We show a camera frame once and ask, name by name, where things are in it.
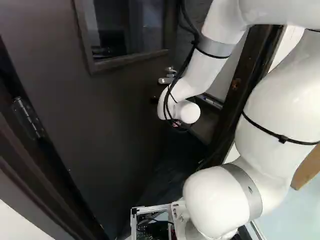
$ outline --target door hinge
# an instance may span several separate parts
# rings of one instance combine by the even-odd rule
[[[36,140],[46,137],[45,129],[36,112],[27,101],[18,96],[14,99],[11,108],[31,139]]]

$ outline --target window frame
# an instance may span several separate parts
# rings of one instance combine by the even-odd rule
[[[163,49],[150,52],[133,53],[124,56],[112,57],[101,61],[94,61],[82,0],[73,0],[73,2],[85,61],[87,63],[89,72],[92,75],[101,71],[110,70],[112,68],[136,63],[150,58],[166,56],[176,43],[178,2],[177,0],[163,0]]]

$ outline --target dark brown door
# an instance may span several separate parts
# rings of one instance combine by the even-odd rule
[[[132,0],[118,2],[135,7],[130,6]],[[163,123],[150,103],[158,78],[170,65],[168,41],[174,39],[168,27],[168,23],[175,26],[174,17],[168,11],[174,13],[175,4],[163,2],[163,32],[140,29],[146,39],[159,35],[161,46],[141,46],[144,39],[139,38],[129,51],[122,46],[130,38],[119,29],[108,38],[108,29],[101,33],[107,35],[100,36],[101,43],[107,43],[98,52],[88,45],[78,0],[3,0],[0,4],[1,38],[23,90],[110,239],[129,219],[164,141]],[[150,13],[146,8],[144,17]]]

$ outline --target wooden board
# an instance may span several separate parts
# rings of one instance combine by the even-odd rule
[[[291,187],[299,190],[307,182],[314,178],[320,172],[320,144],[318,144],[310,154],[303,160],[296,170]]]

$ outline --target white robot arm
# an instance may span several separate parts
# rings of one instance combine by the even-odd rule
[[[292,177],[320,140],[320,1],[214,0],[202,28],[200,51],[230,54],[254,24],[291,24],[307,28],[294,50],[253,90],[240,118],[232,163],[191,175],[183,187],[190,218],[207,239],[232,236],[239,226],[276,208]],[[174,86],[168,105],[172,116],[192,122],[200,114],[185,99],[208,89],[226,59],[195,50],[185,75]],[[164,119],[162,93],[158,115]]]

